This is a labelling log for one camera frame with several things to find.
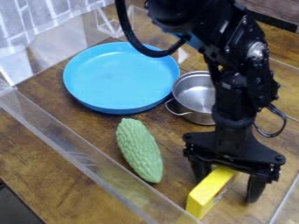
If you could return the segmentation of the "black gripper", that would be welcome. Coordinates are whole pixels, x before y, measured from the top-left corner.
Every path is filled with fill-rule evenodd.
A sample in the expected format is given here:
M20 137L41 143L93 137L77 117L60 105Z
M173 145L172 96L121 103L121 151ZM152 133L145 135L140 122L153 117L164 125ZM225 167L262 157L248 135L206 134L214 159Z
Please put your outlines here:
M196 181L201 182L210 173L210 165L250 174L246 181L245 202L254 203L265 190L266 183L278 180L280 166L285 157L264 146L252 133L245 139L224 134L216 142L214 132L189 132L181 137L185 142L182 155L189 159Z

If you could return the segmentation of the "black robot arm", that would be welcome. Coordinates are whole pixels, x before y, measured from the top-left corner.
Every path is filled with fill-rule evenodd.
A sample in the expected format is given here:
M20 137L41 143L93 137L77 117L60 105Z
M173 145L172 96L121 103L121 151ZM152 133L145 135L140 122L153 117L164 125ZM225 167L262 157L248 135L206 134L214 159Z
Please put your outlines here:
M146 0L146 9L153 24L202 54L214 87L214 130L182 135L196 179L206 177L213 165L246 173L245 202L253 203L285 163L252 134L261 109L282 115L272 104L280 85L268 65L264 33L236 0Z

